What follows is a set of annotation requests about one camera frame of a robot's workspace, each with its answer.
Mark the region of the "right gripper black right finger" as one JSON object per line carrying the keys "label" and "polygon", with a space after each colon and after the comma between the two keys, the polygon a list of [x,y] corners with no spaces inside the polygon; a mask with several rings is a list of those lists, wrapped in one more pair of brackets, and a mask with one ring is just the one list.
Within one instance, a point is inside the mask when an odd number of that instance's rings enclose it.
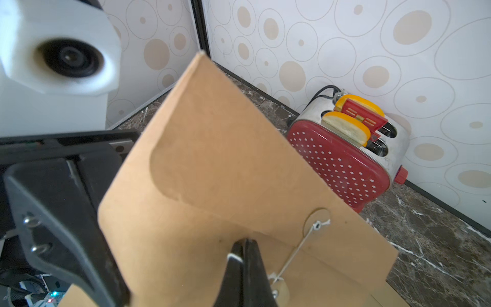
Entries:
{"label": "right gripper black right finger", "polygon": [[244,240],[244,306],[277,306],[258,243]]}

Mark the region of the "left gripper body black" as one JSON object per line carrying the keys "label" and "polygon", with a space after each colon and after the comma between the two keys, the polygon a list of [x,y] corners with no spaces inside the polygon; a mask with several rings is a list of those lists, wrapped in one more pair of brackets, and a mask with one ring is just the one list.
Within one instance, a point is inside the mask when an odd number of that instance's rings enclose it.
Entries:
{"label": "left gripper body black", "polygon": [[78,217],[79,227],[96,224],[97,210],[122,162],[138,140],[136,130],[111,130],[1,139],[1,173],[23,162],[61,161],[67,173],[34,182],[42,199],[61,197],[63,220]]}

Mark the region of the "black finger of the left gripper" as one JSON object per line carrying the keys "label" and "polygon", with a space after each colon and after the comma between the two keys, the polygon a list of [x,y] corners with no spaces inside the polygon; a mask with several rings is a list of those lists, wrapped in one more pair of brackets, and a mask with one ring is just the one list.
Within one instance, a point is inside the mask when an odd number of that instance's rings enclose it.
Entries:
{"label": "black finger of the left gripper", "polygon": [[73,162],[16,163],[3,182],[28,263],[81,288],[97,306],[126,306],[129,289]]}

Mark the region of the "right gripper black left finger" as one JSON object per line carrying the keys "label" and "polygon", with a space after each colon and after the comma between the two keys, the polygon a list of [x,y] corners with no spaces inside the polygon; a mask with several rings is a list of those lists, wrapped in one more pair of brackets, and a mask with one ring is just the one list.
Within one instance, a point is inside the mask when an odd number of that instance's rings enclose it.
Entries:
{"label": "right gripper black left finger", "polygon": [[240,307],[243,305],[242,274],[244,247],[241,240],[233,244],[226,256],[226,269],[221,287],[214,303],[215,307]]}

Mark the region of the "brown file envelope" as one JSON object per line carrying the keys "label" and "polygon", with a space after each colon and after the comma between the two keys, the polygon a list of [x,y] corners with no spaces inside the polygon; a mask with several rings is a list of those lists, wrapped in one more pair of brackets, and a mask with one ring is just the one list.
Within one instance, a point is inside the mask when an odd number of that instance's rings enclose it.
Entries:
{"label": "brown file envelope", "polygon": [[397,250],[203,52],[130,151],[98,223],[130,306],[214,305],[241,239],[258,243],[281,306],[405,306],[386,281]]}

